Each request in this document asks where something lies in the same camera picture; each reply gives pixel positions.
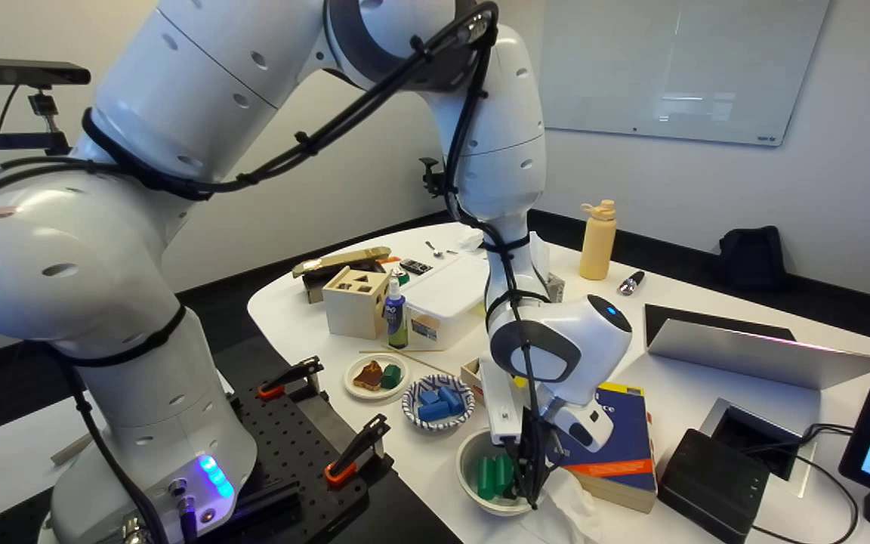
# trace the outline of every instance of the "robotic arm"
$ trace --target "robotic arm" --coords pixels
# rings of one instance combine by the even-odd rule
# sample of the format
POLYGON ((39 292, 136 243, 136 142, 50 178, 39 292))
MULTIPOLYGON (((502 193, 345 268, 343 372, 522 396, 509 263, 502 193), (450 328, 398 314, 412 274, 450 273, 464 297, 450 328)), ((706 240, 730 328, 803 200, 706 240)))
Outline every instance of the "robotic arm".
POLYGON ((367 96, 412 87, 436 112, 455 203, 488 230, 494 260, 494 435, 518 445, 522 405, 591 450, 609 435, 591 391, 627 355, 629 323, 602 298, 546 304, 527 222, 546 168, 538 87, 520 37, 502 23, 496 32, 494 7, 162 0, 106 74, 74 156, 0 171, 0 334, 50 342, 108 419, 108 447, 90 445, 56 485, 47 530, 57 541, 108 539, 136 493, 162 522, 157 541, 178 541, 178 482, 197 505, 197 534, 231 520, 256 445, 224 400, 197 314, 157 263, 191 205, 288 171, 375 105, 360 99, 338 127, 298 137, 296 152, 210 183, 316 68, 373 87, 367 96), (108 456, 136 491, 123 493, 108 456))

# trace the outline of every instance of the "clamp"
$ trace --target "clamp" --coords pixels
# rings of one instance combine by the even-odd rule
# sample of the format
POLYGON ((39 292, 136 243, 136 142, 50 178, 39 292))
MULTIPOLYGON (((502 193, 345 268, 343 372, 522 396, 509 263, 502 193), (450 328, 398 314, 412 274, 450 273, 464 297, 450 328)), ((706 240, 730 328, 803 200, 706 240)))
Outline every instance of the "clamp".
POLYGON ((319 356, 308 356, 308 359, 291 366, 288 372, 282 372, 277 377, 263 380, 254 391, 254 396, 263 402, 282 400, 288 393, 288 385, 294 385, 294 380, 306 380, 296 393, 291 393, 294 400, 316 396, 319 393, 316 372, 322 372, 319 356))
POLYGON ((334 460, 334 462, 326 462, 322 466, 322 479, 330 482, 330 485, 345 485, 358 470, 360 470, 360 460, 368 452, 368 460, 364 462, 364 466, 368 466, 373 460, 388 460, 383 456, 383 445, 381 445, 381 438, 383 438, 383 433, 388 433, 390 425, 388 425, 388 419, 383 419, 383 414, 375 414, 367 425, 364 425, 364 433, 358 433, 353 438, 351 438, 351 445, 345 447, 345 452, 338 456, 338 460, 334 460))

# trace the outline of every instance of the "white table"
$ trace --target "white table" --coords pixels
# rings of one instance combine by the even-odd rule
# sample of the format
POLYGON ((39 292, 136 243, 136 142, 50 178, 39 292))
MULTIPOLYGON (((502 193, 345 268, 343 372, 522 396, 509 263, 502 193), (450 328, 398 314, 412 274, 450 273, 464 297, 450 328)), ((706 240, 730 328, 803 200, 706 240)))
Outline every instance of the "white table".
MULTIPOLYGON (((406 230, 381 240, 368 240, 360 246, 388 246, 396 258, 415 258, 423 263, 436 263, 432 246, 438 250, 446 250, 454 246, 468 246, 470 230, 458 224, 438 224, 423 230, 406 230)), ((870 355, 870 339, 854 334, 836 325, 825 325, 806 317, 796 317, 787 310, 773 310, 756 301, 743 301, 735 297, 722 297, 714 290, 700 290, 675 278, 647 274, 645 288, 634 297, 618 297, 618 283, 629 278, 634 268, 612 263, 609 274, 605 280, 583 280, 578 274, 578 250, 566 250, 549 246, 549 268, 566 280, 566 298, 578 298, 586 292, 598 292, 609 301, 618 301, 627 317, 633 319, 634 339, 612 372, 618 380, 629 380, 647 391, 647 402, 652 412, 652 442, 659 460, 667 456, 682 429, 700 425, 714 407, 717 400, 729 400, 764 419, 773 419, 796 435, 801 435, 811 423, 828 419, 828 423, 854 423, 859 407, 866 396, 870 377, 845 380, 841 388, 818 393, 753 380, 753 377, 735 377, 697 366, 679 366, 679 363, 661 363, 645 355, 645 301, 652 304, 671 304, 671 307, 691 307, 738 319, 756 319, 756 323, 777 323, 789 325, 801 342, 817 342, 841 351, 859 351, 870 355)), ((322 391, 334 400, 334 407, 343 414, 345 423, 360 429, 368 418, 388 414, 390 433, 383 438, 388 452, 396 460, 396 470, 401 479, 461 539, 461 541, 534 541, 538 534, 520 531, 527 525, 522 520, 496 520, 483 511, 479 511, 461 485, 455 482, 454 460, 461 438, 488 429, 483 407, 474 412, 461 429, 450 435, 423 435, 412 429, 412 423, 401 418, 398 400, 388 402, 364 402, 345 393, 345 372, 364 356, 388 351, 383 342, 373 339, 351 339, 351 334, 330 334, 322 304, 312 304, 306 298, 306 288, 298 278, 277 278, 270 288, 263 288, 248 301, 251 317, 270 339, 270 343, 288 359, 306 359, 312 355, 322 363, 322 391)), ((409 356, 416 356, 423 363, 412 366, 412 377, 450 372, 458 376, 458 366, 483 355, 488 334, 481 325, 474 325, 468 334, 461 334, 455 343, 444 351, 415 351, 409 347, 409 356)), ((814 450, 803 450, 825 469, 836 470, 841 452, 845 447, 845 438, 821 435, 814 450)), ((554 498, 557 507, 583 507, 586 531, 602 541, 667 541, 667 544, 697 544, 710 541, 704 530, 671 511, 667 505, 657 505, 652 514, 634 514, 609 502, 598 502, 583 497, 583 502, 591 505, 571 505, 579 502, 566 482, 559 482, 559 497, 554 498)), ((842 497, 817 470, 806 466, 796 466, 791 479, 771 478, 764 505, 757 514, 757 525, 801 539, 801 541, 833 541, 849 522, 849 507, 842 497)), ((860 520, 853 541, 870 541, 870 522, 860 520)))

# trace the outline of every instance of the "light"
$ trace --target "light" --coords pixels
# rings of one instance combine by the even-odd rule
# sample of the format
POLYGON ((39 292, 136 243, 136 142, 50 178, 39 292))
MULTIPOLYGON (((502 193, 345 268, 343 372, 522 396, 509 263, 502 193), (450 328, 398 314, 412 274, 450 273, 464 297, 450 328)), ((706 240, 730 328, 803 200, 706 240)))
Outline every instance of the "light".
POLYGON ((219 497, 231 498, 233 497, 233 485, 231 479, 219 482, 219 497))
POLYGON ((215 456, 201 456, 201 469, 202 469, 202 470, 219 469, 215 456))
POLYGON ((227 479, 224 469, 219 466, 215 456, 201 456, 201 470, 211 479, 215 493, 222 498, 231 498, 233 497, 233 482, 227 479))

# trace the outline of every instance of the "camera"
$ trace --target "camera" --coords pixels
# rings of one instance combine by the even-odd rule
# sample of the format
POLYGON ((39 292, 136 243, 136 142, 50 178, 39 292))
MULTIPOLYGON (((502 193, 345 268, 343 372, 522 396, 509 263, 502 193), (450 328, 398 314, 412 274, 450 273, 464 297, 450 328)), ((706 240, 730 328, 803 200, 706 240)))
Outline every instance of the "camera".
POLYGON ((68 61, 17 61, 0 58, 0 86, 28 86, 28 87, 52 87, 52 86, 88 86, 90 68, 68 63, 68 61))

